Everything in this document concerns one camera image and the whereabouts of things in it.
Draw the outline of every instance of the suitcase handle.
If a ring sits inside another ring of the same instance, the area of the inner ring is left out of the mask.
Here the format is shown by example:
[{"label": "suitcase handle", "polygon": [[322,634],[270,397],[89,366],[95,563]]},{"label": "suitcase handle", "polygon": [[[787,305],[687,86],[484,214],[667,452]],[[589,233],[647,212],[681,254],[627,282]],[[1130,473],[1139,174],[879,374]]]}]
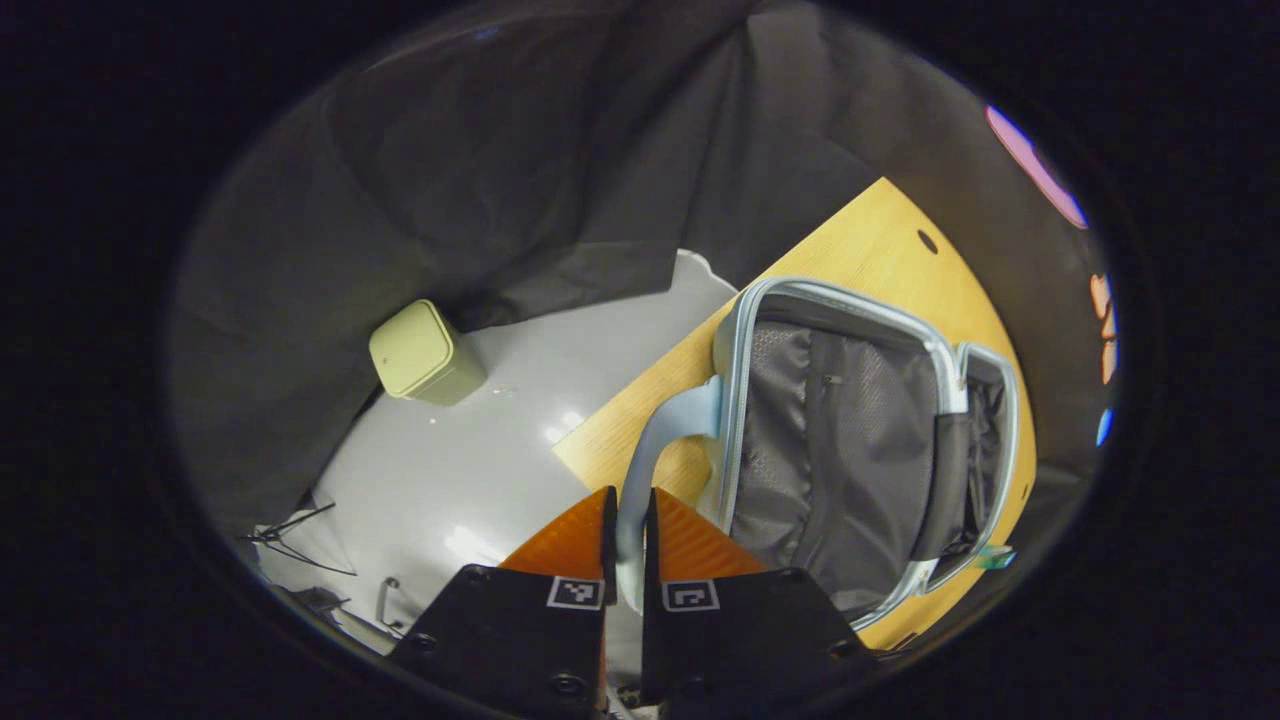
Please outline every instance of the suitcase handle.
[{"label": "suitcase handle", "polygon": [[686,389],[658,406],[645,423],[627,466],[616,527],[617,584],[622,597],[644,614],[644,518],[658,457],[672,442],[689,436],[719,437],[723,382],[713,375],[705,384]]}]

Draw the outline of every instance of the small green container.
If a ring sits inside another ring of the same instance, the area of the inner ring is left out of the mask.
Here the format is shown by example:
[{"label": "small green container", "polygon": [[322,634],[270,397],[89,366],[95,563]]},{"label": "small green container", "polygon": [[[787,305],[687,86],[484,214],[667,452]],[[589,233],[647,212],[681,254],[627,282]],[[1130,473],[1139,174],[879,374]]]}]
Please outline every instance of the small green container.
[{"label": "small green container", "polygon": [[486,375],[466,340],[430,300],[416,300],[369,338],[378,377],[392,397],[457,405]]}]

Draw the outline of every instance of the wooden table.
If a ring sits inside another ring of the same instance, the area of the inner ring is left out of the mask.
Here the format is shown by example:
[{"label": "wooden table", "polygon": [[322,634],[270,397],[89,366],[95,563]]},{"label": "wooden table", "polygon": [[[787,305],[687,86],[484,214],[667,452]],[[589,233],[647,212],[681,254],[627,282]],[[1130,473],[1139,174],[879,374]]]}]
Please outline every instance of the wooden table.
[{"label": "wooden table", "polygon": [[[927,320],[952,345],[978,342],[1012,360],[1023,402],[1012,487],[991,538],[991,544],[1001,544],[1021,515],[1036,478],[1032,409],[1021,366],[996,309],[942,231],[897,187],[881,178],[760,274],[773,275],[805,275],[849,287]],[[621,488],[631,452],[653,410],[712,377],[713,336],[732,304],[727,302],[556,445],[557,457],[588,488],[611,484]],[[654,484],[694,503],[709,473],[701,445],[686,438],[663,452]],[[923,633],[982,573],[964,570],[929,597],[908,600],[860,633],[863,642],[888,648],[911,633]]]}]

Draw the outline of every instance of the blue light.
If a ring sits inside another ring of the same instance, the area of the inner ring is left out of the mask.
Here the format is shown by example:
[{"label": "blue light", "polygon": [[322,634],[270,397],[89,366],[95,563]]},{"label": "blue light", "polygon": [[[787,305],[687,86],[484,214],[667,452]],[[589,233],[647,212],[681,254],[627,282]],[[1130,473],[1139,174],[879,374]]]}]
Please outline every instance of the blue light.
[{"label": "blue light", "polygon": [[1098,420],[1098,447],[1107,441],[1107,433],[1111,432],[1111,409],[1107,407],[1102,411],[1102,419]]}]

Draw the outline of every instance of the lid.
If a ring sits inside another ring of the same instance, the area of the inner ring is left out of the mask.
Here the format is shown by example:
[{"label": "lid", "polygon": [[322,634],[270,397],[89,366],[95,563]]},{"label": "lid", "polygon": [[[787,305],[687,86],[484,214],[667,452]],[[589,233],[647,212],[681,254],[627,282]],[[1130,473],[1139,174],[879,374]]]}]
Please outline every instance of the lid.
[{"label": "lid", "polygon": [[453,338],[430,300],[416,300],[369,338],[369,354],[383,387],[403,397],[453,357]]}]

